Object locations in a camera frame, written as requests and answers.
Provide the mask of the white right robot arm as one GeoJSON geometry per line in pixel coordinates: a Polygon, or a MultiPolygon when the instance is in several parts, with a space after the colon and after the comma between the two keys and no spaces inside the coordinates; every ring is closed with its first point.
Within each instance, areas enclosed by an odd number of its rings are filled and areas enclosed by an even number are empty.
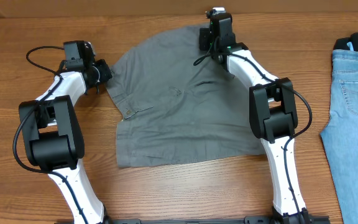
{"type": "Polygon", "coordinates": [[[273,215],[270,223],[311,223],[303,200],[294,156],[298,115],[296,98],[288,78],[277,78],[252,56],[249,48],[236,41],[232,15],[222,7],[206,12],[209,26],[200,30],[199,48],[239,79],[249,91],[249,123],[268,158],[273,183],[273,215]]]}

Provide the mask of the grey cargo shorts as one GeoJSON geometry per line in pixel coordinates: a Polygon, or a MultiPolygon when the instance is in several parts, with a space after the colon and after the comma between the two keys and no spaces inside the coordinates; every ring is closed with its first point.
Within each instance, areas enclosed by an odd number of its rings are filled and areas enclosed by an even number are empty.
{"type": "Polygon", "coordinates": [[[199,50],[199,26],[161,32],[126,52],[106,88],[122,114],[119,167],[261,155],[249,126],[249,91],[199,50]]]}

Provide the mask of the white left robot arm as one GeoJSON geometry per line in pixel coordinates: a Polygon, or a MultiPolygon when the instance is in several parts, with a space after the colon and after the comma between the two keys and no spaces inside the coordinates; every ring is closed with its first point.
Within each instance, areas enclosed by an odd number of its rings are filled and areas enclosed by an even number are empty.
{"type": "Polygon", "coordinates": [[[111,79],[103,59],[96,60],[90,42],[65,42],[65,53],[53,83],[33,101],[19,105],[20,125],[12,150],[25,170],[47,174],[60,189],[73,223],[111,223],[104,204],[86,175],[85,142],[75,113],[78,99],[111,79]]]}

